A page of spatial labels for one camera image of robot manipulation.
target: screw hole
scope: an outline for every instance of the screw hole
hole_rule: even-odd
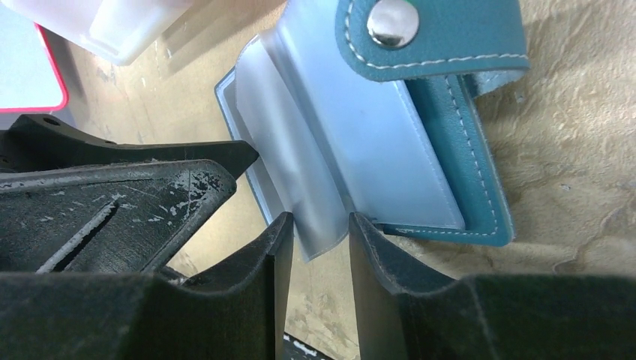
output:
[[[51,124],[53,126],[60,126],[59,122],[57,122],[56,120],[53,120],[52,118],[44,118],[44,122],[46,122],[47,124]]]

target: card holder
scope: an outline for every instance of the card holder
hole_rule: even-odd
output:
[[[306,261],[344,238],[354,211],[389,234],[511,241],[473,97],[524,66],[377,82],[347,61],[342,8],[291,0],[217,85],[232,138],[261,154],[247,177],[265,220],[293,212]]]

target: white plastic container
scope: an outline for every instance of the white plastic container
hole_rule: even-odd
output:
[[[193,1],[0,0],[8,8],[115,65],[129,65]]]

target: teal leather strap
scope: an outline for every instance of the teal leather strap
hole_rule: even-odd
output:
[[[340,53],[354,71],[389,81],[530,66],[517,0],[410,2],[418,9],[417,35],[402,49],[386,49],[374,43],[367,30],[376,0],[340,0],[335,34]]]
[[[379,225],[412,238],[508,244],[515,228],[473,98],[519,79],[530,66],[518,1],[410,2],[418,10],[418,33],[404,48],[387,49],[366,26],[376,0],[340,0],[338,49],[363,77],[406,80],[466,227]]]

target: white scratch marks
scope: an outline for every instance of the white scratch marks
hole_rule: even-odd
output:
[[[75,233],[66,244],[62,245],[62,247],[57,250],[53,256],[51,256],[35,273],[43,274],[47,272],[53,271],[53,269],[64,259],[66,258],[82,241],[85,237],[93,231],[96,227],[100,226],[107,218],[108,215],[113,212],[113,209],[116,207],[115,202],[111,202],[110,204],[106,204],[100,211],[97,212],[93,216],[93,218],[82,226],[78,232]]]
[[[192,203],[192,172],[187,171],[187,209],[185,210],[185,217],[190,217],[190,204]]]
[[[123,199],[123,198],[125,198],[126,196],[125,196],[125,195],[121,195],[120,193],[116,193],[116,194],[114,194],[114,195],[111,195],[110,197],[111,197],[113,200],[119,200],[119,199]]]
[[[132,190],[132,191],[136,191],[136,192],[138,192],[138,193],[141,193],[141,194],[147,195],[147,196],[149,196],[149,197],[154,197],[155,199],[159,199],[158,197],[156,197],[155,195],[153,195],[153,194],[151,194],[151,193],[146,193],[145,191],[141,191],[141,190],[136,189],[136,188],[134,188],[134,187],[130,187],[130,186],[126,186],[126,185],[122,185],[122,186],[123,186],[124,188],[130,189],[130,190]]]
[[[299,341],[294,340],[294,347],[296,347],[297,349],[302,350],[302,352],[305,355],[313,356],[313,357],[318,356],[318,352],[316,350],[309,349],[308,347],[306,347],[303,343],[301,343]]]

